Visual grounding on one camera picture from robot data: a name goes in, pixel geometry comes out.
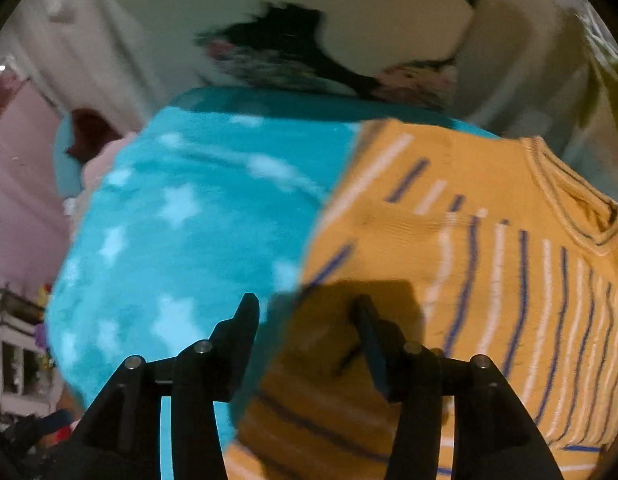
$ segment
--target screw head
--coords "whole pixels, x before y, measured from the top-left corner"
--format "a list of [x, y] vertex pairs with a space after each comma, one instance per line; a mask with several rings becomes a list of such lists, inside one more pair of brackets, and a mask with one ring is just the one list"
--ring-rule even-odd
[[471, 358], [471, 362], [478, 368], [482, 368], [483, 370], [491, 366], [491, 359], [489, 359], [486, 355], [482, 354], [474, 355]]
[[139, 355], [132, 355], [124, 360], [124, 366], [129, 370], [135, 370], [142, 364], [142, 358]]
[[411, 355], [418, 355], [422, 352], [422, 345], [416, 341], [407, 341], [404, 343], [403, 348], [407, 354]]
[[208, 339], [201, 339], [195, 345], [193, 345], [193, 350], [198, 352], [199, 354], [206, 354], [210, 352], [214, 348], [214, 345]]

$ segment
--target pillow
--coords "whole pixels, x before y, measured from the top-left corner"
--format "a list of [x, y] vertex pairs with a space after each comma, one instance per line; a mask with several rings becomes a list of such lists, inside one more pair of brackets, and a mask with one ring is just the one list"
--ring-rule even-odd
[[97, 157], [84, 165], [84, 168], [82, 168], [82, 185], [85, 189], [99, 185], [102, 177], [111, 170], [120, 150], [134, 142], [136, 135], [135, 132], [131, 132], [124, 139], [108, 143]]
[[73, 144], [73, 121], [67, 116], [62, 119], [54, 142], [55, 185], [62, 198], [78, 196], [82, 192], [80, 163], [65, 152]]
[[71, 112], [71, 118], [74, 139], [66, 153], [82, 165], [97, 157], [112, 140], [122, 139], [100, 112], [79, 108]]

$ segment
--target turquoise blanket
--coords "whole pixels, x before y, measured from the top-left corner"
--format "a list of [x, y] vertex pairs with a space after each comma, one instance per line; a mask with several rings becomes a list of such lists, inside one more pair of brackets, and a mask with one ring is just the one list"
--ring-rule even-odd
[[[54, 355], [86, 405], [125, 357], [178, 354], [230, 318], [244, 292], [260, 298], [268, 319], [269, 299], [295, 288], [359, 121], [386, 116], [490, 136], [409, 107], [250, 89], [188, 92], [158, 113], [94, 193], [48, 308]], [[245, 392], [277, 335], [258, 334]], [[231, 414], [216, 406], [223, 444], [246, 400]], [[164, 479], [172, 478], [169, 406]]]

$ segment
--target white star pattern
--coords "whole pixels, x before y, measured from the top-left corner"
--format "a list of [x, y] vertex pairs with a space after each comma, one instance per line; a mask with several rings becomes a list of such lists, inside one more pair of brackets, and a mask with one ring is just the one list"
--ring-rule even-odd
[[257, 115], [234, 115], [229, 119], [229, 124], [239, 124], [247, 128], [258, 128], [264, 122], [263, 117]]
[[298, 267], [289, 260], [273, 262], [274, 292], [293, 292], [298, 283]]
[[295, 177], [294, 168], [285, 161], [272, 156], [255, 153], [247, 161], [247, 171], [254, 178], [269, 178], [278, 187], [293, 189], [292, 180]]
[[80, 277], [80, 258], [74, 256], [70, 260], [67, 260], [64, 267], [64, 281], [67, 286], [72, 287], [78, 281]]
[[106, 182], [112, 186], [122, 187], [132, 174], [133, 171], [130, 168], [120, 168], [109, 173]]
[[164, 189], [166, 204], [160, 210], [159, 216], [164, 218], [172, 228], [179, 229], [182, 223], [200, 212], [196, 202], [196, 194], [191, 184]]
[[167, 148], [170, 148], [172, 150], [177, 150], [178, 148], [181, 148], [184, 144], [182, 134], [178, 132], [162, 134], [160, 136], [160, 142], [164, 144]]
[[169, 349], [169, 355], [176, 356], [187, 346], [204, 338], [191, 317], [193, 298], [174, 300], [168, 294], [159, 299], [160, 315], [153, 323], [151, 332], [162, 339]]
[[121, 354], [121, 348], [118, 341], [118, 331], [120, 327], [115, 321], [108, 319], [100, 320], [98, 323], [98, 338], [96, 346], [102, 352], [107, 363], [112, 363], [116, 360], [116, 356]]
[[126, 233], [124, 226], [106, 230], [105, 243], [100, 249], [100, 255], [112, 266], [118, 254], [126, 247]]
[[76, 336], [74, 333], [65, 332], [62, 334], [60, 343], [60, 354], [62, 355], [62, 366], [71, 368], [78, 360], [78, 353], [75, 349]]

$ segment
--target knit sweater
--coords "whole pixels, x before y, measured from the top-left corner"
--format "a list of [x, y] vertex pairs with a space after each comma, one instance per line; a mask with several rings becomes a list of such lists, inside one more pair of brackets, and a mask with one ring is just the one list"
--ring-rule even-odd
[[[384, 477], [400, 407], [348, 358], [358, 294], [408, 340], [489, 355], [566, 479], [586, 478], [618, 432], [618, 205], [540, 138], [368, 123], [303, 284], [226, 455], [232, 478]], [[452, 467], [448, 411], [439, 478]]]

